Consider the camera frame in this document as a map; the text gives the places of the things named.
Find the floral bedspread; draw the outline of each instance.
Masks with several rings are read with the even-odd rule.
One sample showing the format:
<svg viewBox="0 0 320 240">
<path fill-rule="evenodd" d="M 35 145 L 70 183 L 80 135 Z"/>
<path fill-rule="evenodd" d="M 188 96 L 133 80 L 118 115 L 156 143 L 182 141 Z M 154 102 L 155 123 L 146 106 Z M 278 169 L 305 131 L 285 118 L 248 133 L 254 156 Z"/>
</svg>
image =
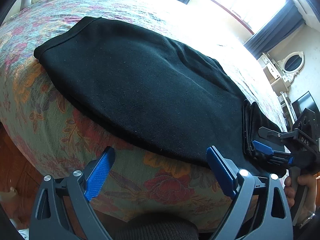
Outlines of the floral bedspread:
<svg viewBox="0 0 320 240">
<path fill-rule="evenodd" d="M 208 169 L 135 147 L 83 116 L 55 89 L 34 49 L 84 16 L 117 19 L 181 41 L 217 59 L 250 102 L 285 130 L 282 110 L 262 68 L 227 31 L 176 0 L 43 0 L 0 27 L 0 120 L 15 145 L 55 178 L 82 169 L 106 146 L 116 161 L 93 208 L 128 221 L 171 212 L 199 230 L 216 228 L 230 199 Z"/>
</svg>

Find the wooden floor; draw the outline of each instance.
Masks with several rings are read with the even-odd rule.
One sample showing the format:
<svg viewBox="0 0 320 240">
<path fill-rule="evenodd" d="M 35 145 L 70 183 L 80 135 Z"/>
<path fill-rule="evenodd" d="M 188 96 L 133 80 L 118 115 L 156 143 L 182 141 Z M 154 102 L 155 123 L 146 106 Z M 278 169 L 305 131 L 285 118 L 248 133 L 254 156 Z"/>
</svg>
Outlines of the wooden floor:
<svg viewBox="0 0 320 240">
<path fill-rule="evenodd" d="M 18 192 L 18 197 L 12 202 L 2 202 L 1 205 L 9 218 L 21 221 L 19 229 L 29 228 L 32 207 L 42 179 L 43 176 L 22 155 L 0 123 L 0 191 L 9 192 L 10 187 L 14 187 Z M 70 200 L 66 199 L 65 205 L 75 233 L 86 239 Z M 121 220 L 96 210 L 95 212 L 111 236 L 125 225 Z"/>
</svg>

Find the bed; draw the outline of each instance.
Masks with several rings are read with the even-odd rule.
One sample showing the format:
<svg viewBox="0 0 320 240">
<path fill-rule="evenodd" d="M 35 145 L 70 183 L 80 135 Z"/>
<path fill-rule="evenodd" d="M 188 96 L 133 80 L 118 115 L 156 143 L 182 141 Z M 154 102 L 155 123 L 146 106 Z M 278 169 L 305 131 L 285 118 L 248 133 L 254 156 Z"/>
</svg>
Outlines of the bed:
<svg viewBox="0 0 320 240">
<path fill-rule="evenodd" d="M 259 63 L 217 19 L 212 22 L 176 0 L 42 0 L 0 27 L 0 121 L 9 136 L 43 175 L 55 178 L 84 168 L 112 146 L 117 159 L 91 202 L 94 209 L 124 221 L 170 211 L 200 231 L 215 229 L 231 200 L 210 170 L 111 135 L 66 101 L 33 57 L 37 46 L 84 16 L 139 25 L 217 59 L 247 99 L 286 131 L 280 103 Z"/>
</svg>

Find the ornate white mirror frame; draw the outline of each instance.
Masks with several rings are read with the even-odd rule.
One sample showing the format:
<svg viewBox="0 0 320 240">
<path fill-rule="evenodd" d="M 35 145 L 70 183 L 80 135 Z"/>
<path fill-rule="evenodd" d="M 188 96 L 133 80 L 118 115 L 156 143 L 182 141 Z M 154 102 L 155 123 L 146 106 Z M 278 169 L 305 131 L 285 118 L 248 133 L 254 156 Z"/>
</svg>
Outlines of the ornate white mirror frame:
<svg viewBox="0 0 320 240">
<path fill-rule="evenodd" d="M 289 58 L 291 58 L 294 55 L 299 55 L 299 57 L 302 59 L 301 64 L 299 65 L 299 67 L 297 67 L 296 69 L 294 69 L 292 71 L 286 71 L 284 69 L 284 66 L 287 63 L 287 61 L 289 60 Z M 286 77 L 288 78 L 289 82 L 292 83 L 294 77 L 299 73 L 299 70 L 304 65 L 303 51 L 296 51 L 296 52 L 290 53 L 287 57 L 285 57 L 283 60 L 278 61 L 277 63 L 279 65 L 279 67 L 282 69 L 282 71 L 284 72 L 284 74 L 286 75 Z"/>
</svg>

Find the television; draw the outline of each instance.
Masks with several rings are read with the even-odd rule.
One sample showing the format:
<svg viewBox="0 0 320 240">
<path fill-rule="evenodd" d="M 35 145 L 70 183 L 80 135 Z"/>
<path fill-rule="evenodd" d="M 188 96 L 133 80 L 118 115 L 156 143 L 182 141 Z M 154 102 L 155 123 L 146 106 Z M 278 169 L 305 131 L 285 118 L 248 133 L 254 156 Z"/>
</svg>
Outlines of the television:
<svg viewBox="0 0 320 240">
<path fill-rule="evenodd" d="M 308 91 L 302 97 L 294 101 L 292 103 L 292 108 L 297 118 L 299 118 L 300 114 L 303 112 L 305 108 L 308 108 L 311 111 L 316 113 L 316 122 L 317 122 L 316 135 L 317 135 L 317 138 L 320 138 L 320 111 L 310 92 Z"/>
</svg>

